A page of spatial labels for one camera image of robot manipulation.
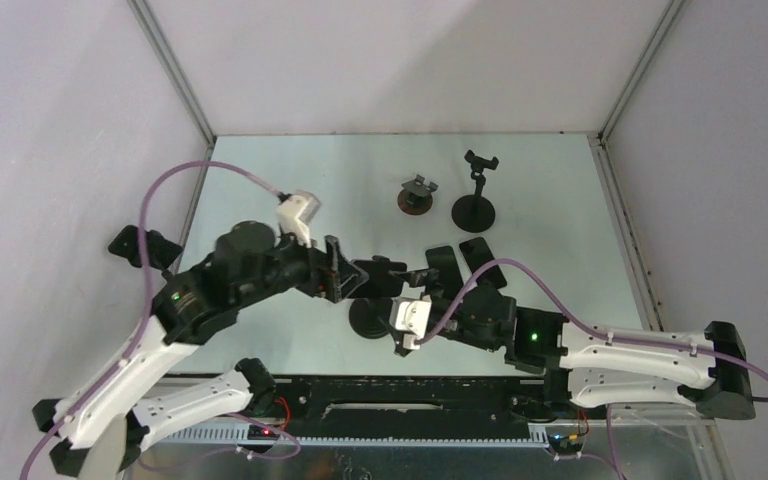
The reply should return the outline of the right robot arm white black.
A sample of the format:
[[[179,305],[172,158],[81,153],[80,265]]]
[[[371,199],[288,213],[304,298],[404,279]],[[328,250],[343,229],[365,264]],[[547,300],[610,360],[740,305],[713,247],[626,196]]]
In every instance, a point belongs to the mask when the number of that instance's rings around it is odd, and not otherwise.
[[[438,287],[397,298],[383,316],[398,354],[418,350],[432,331],[489,352],[503,350],[515,369],[540,374],[545,411],[566,418],[578,408],[615,403],[673,403],[726,420],[755,417],[745,347],[736,327],[712,322],[698,332],[592,325],[558,312],[519,307],[486,281],[453,304]]]

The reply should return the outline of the black phone pink case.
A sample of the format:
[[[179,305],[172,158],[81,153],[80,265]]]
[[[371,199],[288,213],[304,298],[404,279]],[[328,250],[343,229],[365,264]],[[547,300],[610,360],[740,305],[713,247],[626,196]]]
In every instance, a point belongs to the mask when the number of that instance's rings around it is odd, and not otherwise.
[[[364,271],[368,278],[350,294],[350,298],[395,298],[402,294],[404,281],[399,275],[407,271],[405,262],[376,256],[369,260],[353,260],[352,264]]]

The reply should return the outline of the black smartphone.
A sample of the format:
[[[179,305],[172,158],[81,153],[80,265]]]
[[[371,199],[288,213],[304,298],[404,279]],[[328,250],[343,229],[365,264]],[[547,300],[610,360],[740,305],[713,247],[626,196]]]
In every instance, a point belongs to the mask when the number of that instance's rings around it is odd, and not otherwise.
[[[489,244],[483,236],[465,240],[458,245],[464,260],[472,273],[495,259]],[[488,268],[476,281],[479,285],[489,285],[496,289],[505,288],[508,281],[499,266]]]

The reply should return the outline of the small teal phone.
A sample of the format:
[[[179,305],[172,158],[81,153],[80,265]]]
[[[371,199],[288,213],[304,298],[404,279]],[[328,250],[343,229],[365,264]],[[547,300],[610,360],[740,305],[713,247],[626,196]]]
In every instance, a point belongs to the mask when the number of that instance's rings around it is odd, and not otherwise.
[[[447,271],[454,276],[454,299],[464,287],[464,279],[460,267],[457,263],[457,257],[451,246],[439,246],[425,251],[426,261],[429,268]]]

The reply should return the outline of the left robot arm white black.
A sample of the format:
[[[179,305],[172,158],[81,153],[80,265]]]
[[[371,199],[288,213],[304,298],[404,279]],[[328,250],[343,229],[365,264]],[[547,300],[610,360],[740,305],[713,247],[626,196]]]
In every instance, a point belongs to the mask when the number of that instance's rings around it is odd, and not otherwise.
[[[235,325],[242,309],[291,289],[339,303],[368,280],[333,236],[319,250],[293,232],[277,234],[260,222],[235,225],[201,262],[167,276],[147,318],[96,379],[69,397],[34,406],[39,429],[59,439],[49,453],[55,472],[78,477],[116,419],[124,422],[122,451],[111,463],[119,473],[159,440],[209,418],[268,414],[276,383],[257,358],[244,358],[230,371],[172,395],[144,396],[174,366]]]

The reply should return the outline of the black round-base phone stand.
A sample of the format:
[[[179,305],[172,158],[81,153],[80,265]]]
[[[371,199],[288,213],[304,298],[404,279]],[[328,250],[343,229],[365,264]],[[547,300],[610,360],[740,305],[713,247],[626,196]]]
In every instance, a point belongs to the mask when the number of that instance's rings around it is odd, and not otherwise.
[[[492,202],[483,195],[486,185],[485,171],[495,171],[499,159],[487,159],[468,150],[464,160],[470,165],[470,178],[475,183],[471,194],[460,197],[452,206],[451,218],[454,224],[469,233],[482,233],[493,226],[496,220],[496,210]]]

